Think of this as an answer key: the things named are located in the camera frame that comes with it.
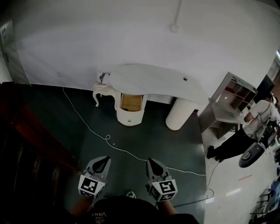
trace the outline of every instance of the white marker cube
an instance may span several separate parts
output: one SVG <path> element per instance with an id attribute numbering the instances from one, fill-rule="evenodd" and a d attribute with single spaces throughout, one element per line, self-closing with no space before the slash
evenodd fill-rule
<path id="1" fill-rule="evenodd" d="M 152 182 L 149 193 L 157 202 L 170 200 L 175 197 L 178 189 L 175 180 Z"/>
<path id="2" fill-rule="evenodd" d="M 80 176 L 78 190 L 82 196 L 95 199 L 104 191 L 104 188 L 105 183 L 93 180 L 84 175 Z"/>

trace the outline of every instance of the dark green floor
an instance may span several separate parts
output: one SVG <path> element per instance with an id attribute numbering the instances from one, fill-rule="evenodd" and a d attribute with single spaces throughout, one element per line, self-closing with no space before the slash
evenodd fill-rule
<path id="1" fill-rule="evenodd" d="M 133 190 L 137 198 L 155 203 L 145 188 L 148 181 L 145 162 L 111 148 L 91 133 L 73 110 L 61 87 L 22 85 L 21 90 L 42 125 L 79 159 L 79 170 L 84 169 L 93 158 L 105 155 L 111 157 L 108 185 L 102 197 L 124 195 L 128 190 Z M 142 123 L 135 127 L 125 127 L 117 121 L 113 97 L 103 96 L 96 108 L 91 91 L 65 88 L 65 92 L 91 129 L 103 137 L 110 134 L 109 142 L 115 144 L 115 147 L 142 159 L 158 159 L 169 167 L 205 173 L 197 114 L 193 113 L 179 131 L 170 131 L 165 125 L 165 119 L 171 105 L 148 101 Z M 176 179 L 178 187 L 178 194 L 172 200 L 175 206 L 205 197 L 205 176 L 174 170 L 170 170 L 170 174 Z M 79 197 L 78 180 L 78 176 L 69 178 L 64 193 L 59 195 L 68 210 Z M 177 211 L 192 214 L 202 224 L 204 204 L 186 205 Z"/>

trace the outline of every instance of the drawer front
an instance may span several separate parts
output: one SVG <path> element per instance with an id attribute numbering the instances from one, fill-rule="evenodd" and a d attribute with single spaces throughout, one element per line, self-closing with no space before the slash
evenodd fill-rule
<path id="1" fill-rule="evenodd" d="M 125 126 L 134 126 L 140 124 L 142 122 L 143 115 L 144 110 L 129 112 L 121 109 L 120 107 L 117 108 L 118 121 Z"/>

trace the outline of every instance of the cylindrical desk leg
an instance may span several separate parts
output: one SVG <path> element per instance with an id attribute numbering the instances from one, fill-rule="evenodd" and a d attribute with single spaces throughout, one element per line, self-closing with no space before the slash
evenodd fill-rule
<path id="1" fill-rule="evenodd" d="M 165 123 L 172 131 L 179 130 L 196 108 L 196 103 L 182 98 L 177 98 Z"/>

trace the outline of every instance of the power cord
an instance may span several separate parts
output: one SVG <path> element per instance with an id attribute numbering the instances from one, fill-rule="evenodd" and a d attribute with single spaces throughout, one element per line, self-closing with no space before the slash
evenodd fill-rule
<path id="1" fill-rule="evenodd" d="M 93 134 L 95 134 L 95 135 L 97 135 L 98 137 L 100 137 L 100 138 L 102 138 L 103 140 L 105 140 L 105 141 L 107 142 L 107 144 L 108 144 L 110 147 L 112 147 L 112 148 L 114 148 L 114 149 L 117 149 L 117 150 L 119 150 L 119 151 L 122 151 L 122 152 L 126 152 L 126 153 L 128 153 L 129 155 L 133 156 L 134 158 L 136 158 L 136 159 L 138 159 L 138 160 L 140 160 L 140 161 L 147 161 L 146 159 L 140 159 L 140 158 L 138 158 L 137 156 L 131 154 L 130 152 L 128 152 L 128 151 L 126 151 L 126 150 L 119 149 L 119 148 L 116 148 L 116 147 L 112 146 L 112 145 L 108 142 L 108 140 L 111 138 L 110 135 L 106 135 L 105 138 L 104 138 L 104 137 L 102 137 L 101 135 L 98 135 L 97 133 L 95 133 L 93 130 L 91 130 L 90 127 L 88 126 L 88 124 L 84 121 L 84 119 L 80 116 L 80 114 L 78 113 L 78 111 L 75 109 L 73 103 L 71 102 L 71 100 L 69 99 L 69 97 L 67 96 L 67 94 L 65 93 L 63 87 L 62 87 L 62 90 L 63 90 L 63 93 L 66 95 L 67 99 L 69 100 L 70 104 L 72 105 L 74 111 L 78 114 L 78 116 L 81 118 L 81 120 L 82 120 L 82 121 L 84 122 L 84 124 L 87 126 L 87 128 L 88 128 Z M 183 170 L 179 170 L 179 169 L 175 169 L 175 168 L 171 168 L 171 167 L 167 167 L 167 168 L 168 168 L 168 169 L 171 169 L 171 170 L 176 170 L 176 171 L 179 171 L 179 172 L 183 172 L 183 173 L 192 173 L 192 174 L 195 174 L 195 175 L 198 175 L 198 176 L 206 176 L 206 174 L 197 174 L 197 173 L 194 173 L 194 172 L 191 172 L 191 171 L 183 171 Z"/>
<path id="2" fill-rule="evenodd" d="M 207 187 L 206 187 L 206 192 L 207 192 L 207 190 L 212 191 L 212 193 L 213 193 L 212 197 L 208 198 L 208 196 L 206 195 L 206 198 L 205 198 L 205 199 L 201 199 L 201 200 L 198 200 L 198 201 L 193 201 L 193 202 L 190 202 L 190 203 L 185 203 L 185 204 L 182 204 L 182 205 L 177 205 L 177 206 L 174 206 L 174 208 L 178 208 L 178 207 L 182 207 L 182 206 L 185 206 L 185 205 L 190 205 L 190 204 L 198 203 L 198 202 L 201 202 L 201 201 L 205 201 L 205 200 L 207 200 L 207 199 L 214 198 L 215 193 L 214 193 L 214 191 L 213 191 L 211 188 L 208 188 L 208 186 L 209 186 L 209 184 L 210 184 L 210 181 L 211 181 L 212 175 L 213 175 L 213 173 L 214 173 L 214 170 L 216 169 L 216 167 L 217 167 L 219 164 L 220 164 L 220 162 L 218 162 L 217 165 L 214 167 L 214 169 L 213 169 L 213 171 L 212 171 L 212 174 L 211 174 L 211 176 L 210 176 L 210 179 L 209 179 L 209 183 L 207 184 Z"/>

